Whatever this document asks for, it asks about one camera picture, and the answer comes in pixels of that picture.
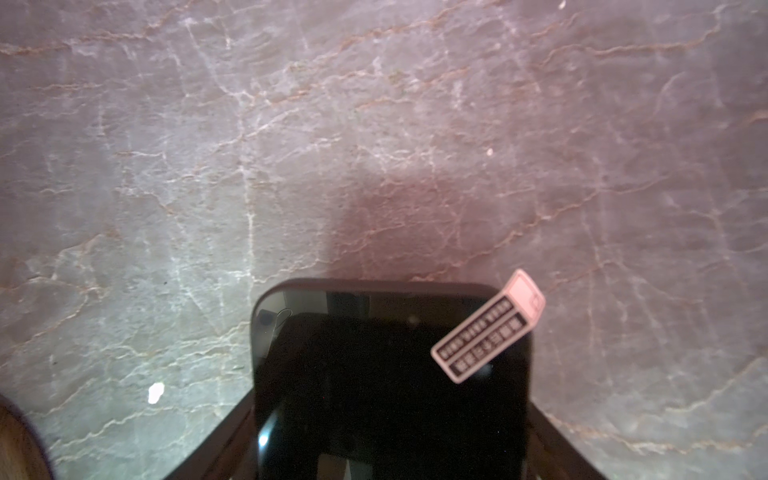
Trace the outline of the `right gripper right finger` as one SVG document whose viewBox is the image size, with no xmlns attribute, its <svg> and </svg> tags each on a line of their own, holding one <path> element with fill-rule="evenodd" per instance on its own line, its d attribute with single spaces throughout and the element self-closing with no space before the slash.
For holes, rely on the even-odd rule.
<svg viewBox="0 0 768 480">
<path fill-rule="evenodd" d="M 606 480 L 532 402 L 527 407 L 526 478 Z"/>
</svg>

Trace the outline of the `black phone with sticker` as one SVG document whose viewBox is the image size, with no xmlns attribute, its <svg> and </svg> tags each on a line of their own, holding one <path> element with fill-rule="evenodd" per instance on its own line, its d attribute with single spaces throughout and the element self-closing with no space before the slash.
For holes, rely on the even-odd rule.
<svg viewBox="0 0 768 480">
<path fill-rule="evenodd" d="M 251 320 L 258 479 L 521 479 L 524 271 L 479 284 L 295 279 Z"/>
</svg>

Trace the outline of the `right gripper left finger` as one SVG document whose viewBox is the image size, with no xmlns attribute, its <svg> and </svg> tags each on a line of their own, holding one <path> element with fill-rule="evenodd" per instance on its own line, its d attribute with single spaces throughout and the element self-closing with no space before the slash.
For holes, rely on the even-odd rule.
<svg viewBox="0 0 768 480">
<path fill-rule="evenodd" d="M 249 391 L 166 479 L 230 479 L 251 443 L 254 431 L 253 407 L 254 392 Z"/>
</svg>

